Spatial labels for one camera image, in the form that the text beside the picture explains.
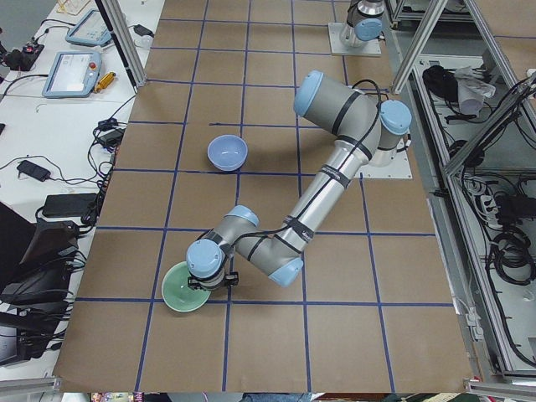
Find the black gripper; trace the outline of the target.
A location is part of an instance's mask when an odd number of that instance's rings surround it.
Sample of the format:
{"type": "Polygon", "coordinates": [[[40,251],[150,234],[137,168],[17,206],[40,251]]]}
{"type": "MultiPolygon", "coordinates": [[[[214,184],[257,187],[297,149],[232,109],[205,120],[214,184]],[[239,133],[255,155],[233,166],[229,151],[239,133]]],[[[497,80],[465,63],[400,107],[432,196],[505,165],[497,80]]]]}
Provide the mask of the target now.
{"type": "Polygon", "coordinates": [[[207,278],[194,275],[188,277],[188,287],[193,290],[214,291],[222,287],[236,286],[239,283],[239,273],[220,271],[207,278]]]}

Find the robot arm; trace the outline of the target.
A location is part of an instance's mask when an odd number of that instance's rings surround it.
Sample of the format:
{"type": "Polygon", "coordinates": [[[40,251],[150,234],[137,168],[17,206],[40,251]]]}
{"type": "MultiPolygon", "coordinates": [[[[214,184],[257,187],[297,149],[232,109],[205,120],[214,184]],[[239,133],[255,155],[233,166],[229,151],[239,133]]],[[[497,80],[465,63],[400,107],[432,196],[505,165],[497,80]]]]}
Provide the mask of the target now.
{"type": "Polygon", "coordinates": [[[241,255],[279,286],[289,286],[303,267],[302,252],[352,182],[358,170],[388,165],[410,129],[410,109],[399,100],[382,100],[313,70],[294,100],[297,115],[335,136],[334,150],[284,218],[279,229],[262,230],[256,214],[243,205],[187,249],[187,285],[212,291],[235,286],[239,277],[224,269],[241,255]]]}
{"type": "Polygon", "coordinates": [[[383,31],[383,14],[384,0],[352,0],[339,38],[350,47],[376,39],[383,31]]]}

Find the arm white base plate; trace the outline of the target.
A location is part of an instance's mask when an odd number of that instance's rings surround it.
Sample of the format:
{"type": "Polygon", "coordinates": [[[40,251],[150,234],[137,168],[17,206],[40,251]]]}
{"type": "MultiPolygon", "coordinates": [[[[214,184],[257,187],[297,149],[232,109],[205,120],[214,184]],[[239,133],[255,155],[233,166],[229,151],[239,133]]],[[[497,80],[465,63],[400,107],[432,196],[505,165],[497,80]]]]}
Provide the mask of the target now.
{"type": "Polygon", "coordinates": [[[378,39],[362,41],[346,23],[329,23],[327,26],[332,55],[379,57],[378,39]]]}
{"type": "Polygon", "coordinates": [[[401,139],[393,149],[377,150],[372,161],[362,166],[355,174],[355,178],[412,179],[410,161],[404,146],[405,141],[401,139]]]}

